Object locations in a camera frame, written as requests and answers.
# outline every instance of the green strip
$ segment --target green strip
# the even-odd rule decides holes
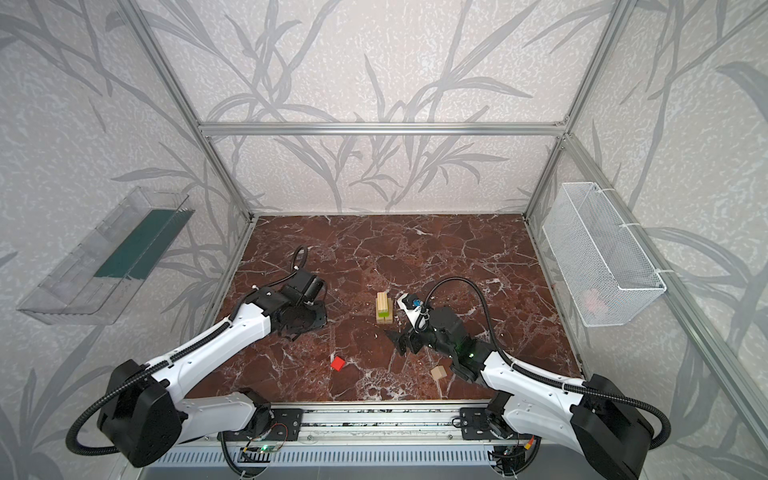
[[[99,267],[94,276],[146,280],[165,250],[192,215],[193,210],[150,210],[123,240],[123,243]]]

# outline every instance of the vent grille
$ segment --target vent grille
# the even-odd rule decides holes
[[[286,446],[278,452],[260,454],[270,466],[354,466],[354,465],[490,465],[486,445],[434,446]],[[239,448],[231,448],[235,455]],[[160,457],[155,467],[218,467],[226,465],[218,447],[176,447]]]

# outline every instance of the aluminum frame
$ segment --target aluminum frame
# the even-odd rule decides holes
[[[602,189],[613,188],[576,135],[566,135],[562,143],[564,151],[568,152],[587,181],[595,182]],[[637,218],[616,191],[604,190],[604,193],[624,221],[634,228],[634,236],[652,264],[660,270],[673,270],[645,229],[640,225],[633,225],[638,223]],[[690,341],[696,346],[707,367],[717,378],[734,409],[741,415],[746,427],[768,455],[768,399],[746,372],[723,337],[714,329],[712,322],[680,277],[668,272],[662,272],[660,275],[667,284],[667,295],[664,296],[667,305]]]
[[[197,116],[194,113],[192,104],[181,88],[181,83],[176,78],[173,69],[170,67],[170,63],[165,54],[163,53],[160,44],[152,33],[152,29],[147,23],[147,19],[141,13],[141,8],[135,0],[115,0],[118,4],[118,12],[125,21],[126,26],[133,33],[139,46],[147,54],[152,67],[157,72],[157,76],[163,82],[168,94],[176,104],[176,107],[181,113],[181,117],[184,119],[184,123],[190,129],[190,132],[197,141],[197,146],[203,151],[206,159],[213,167],[214,172],[224,184],[224,188],[227,189],[230,196],[233,198],[234,203],[240,209],[240,212],[250,220],[251,211],[248,207],[248,203],[243,198],[240,189],[234,183],[234,180],[230,176],[229,171],[224,166],[224,163],[219,158],[218,154],[210,144],[209,140],[205,138],[198,129]]]
[[[253,229],[256,227],[256,220],[258,220],[258,218],[259,217],[254,217],[247,224],[245,231],[237,240],[235,251],[232,253],[232,257],[227,263],[227,267],[224,269],[224,273],[221,275],[221,278],[216,285],[216,289],[212,294],[210,303],[208,303],[208,307],[205,310],[203,322],[198,327],[198,332],[202,332],[205,329],[210,328],[216,322],[216,316],[221,309],[222,303],[224,303],[224,299],[227,298],[227,291],[229,290],[230,284],[235,277],[237,267],[240,266],[240,261],[243,258],[246,247],[248,246],[248,240],[250,240]]]
[[[224,135],[561,135],[563,122],[382,123],[204,122],[207,137]]]
[[[536,237],[533,234],[533,231],[531,230],[531,225],[528,222],[528,220],[525,220],[523,222],[525,225],[525,231],[528,232],[528,238],[531,239],[531,245],[533,245],[533,251],[536,254],[536,260],[538,261],[538,264],[541,266],[541,271],[544,273],[544,280],[547,282],[547,288],[549,288],[549,294],[552,297],[552,301],[554,302],[554,309],[558,312],[558,317],[561,319],[560,324],[563,326],[563,330],[565,331],[565,337],[568,339],[568,344],[571,346],[571,351],[574,354],[574,358],[576,359],[576,364],[581,371],[581,375],[588,379],[592,376],[592,371],[589,369],[588,366],[584,364],[584,362],[581,359],[581,353],[578,351],[577,343],[574,341],[576,338],[576,335],[574,335],[573,330],[571,329],[571,326],[568,324],[568,322],[565,322],[563,319],[565,318],[565,315],[563,312],[565,312],[565,309],[563,308],[563,305],[560,301],[560,296],[554,291],[554,288],[552,286],[554,285],[554,280],[552,279],[552,275],[549,272],[549,269],[546,267],[544,263],[544,255],[541,253],[541,249],[539,248],[538,242],[536,241]]]
[[[565,115],[564,134],[572,133],[578,118],[581,116],[584,107],[587,105],[587,100],[589,100],[595,85],[597,85],[598,80],[605,69],[605,65],[607,64],[611,53],[614,48],[616,48],[621,33],[627,26],[627,22],[629,21],[629,17],[636,3],[637,0],[618,0],[616,5],[614,5],[614,9],[611,11],[611,16],[608,17],[608,21],[603,29],[603,34],[600,37],[598,47],[594,50],[594,55],[592,55],[587,71],[584,73],[584,78],[581,80],[581,84],[576,91],[573,103],[571,103],[571,107]],[[544,186],[549,182],[552,172],[554,172],[554,169],[557,167],[560,160],[560,153],[563,150],[561,140],[562,136],[558,137],[552,152],[549,154],[544,170],[538,179],[536,188],[533,190],[531,199],[528,201],[528,206],[525,208],[525,217],[530,216],[533,212],[534,206],[539,201],[541,194],[544,191]]]

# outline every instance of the leaf pattern wallpaper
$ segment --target leaf pattern wallpaper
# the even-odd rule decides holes
[[[768,2],[638,2],[576,136],[755,382],[768,390]],[[768,460],[663,300],[626,326],[585,329],[541,224],[531,223],[585,369],[670,413],[648,478],[768,478]]]
[[[108,478],[63,438],[126,359],[204,325],[247,217],[233,206],[116,5],[0,5],[0,477]],[[48,326],[18,302],[137,185],[195,212],[114,325]],[[94,423],[83,441],[104,444]]]
[[[139,3],[198,117],[255,122],[561,121],[614,6]],[[534,189],[554,139],[214,142],[254,212],[520,213],[515,198]]]

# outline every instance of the black motor housing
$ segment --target black motor housing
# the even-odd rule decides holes
[[[107,391],[143,371],[133,360],[122,363],[112,371]],[[144,467],[174,446],[185,417],[175,409],[165,386],[148,376],[104,405],[96,426],[131,465]]]
[[[613,382],[593,375],[584,386],[624,396]],[[633,406],[585,395],[571,407],[576,439],[584,457],[608,480],[637,480],[650,448],[654,429]]]

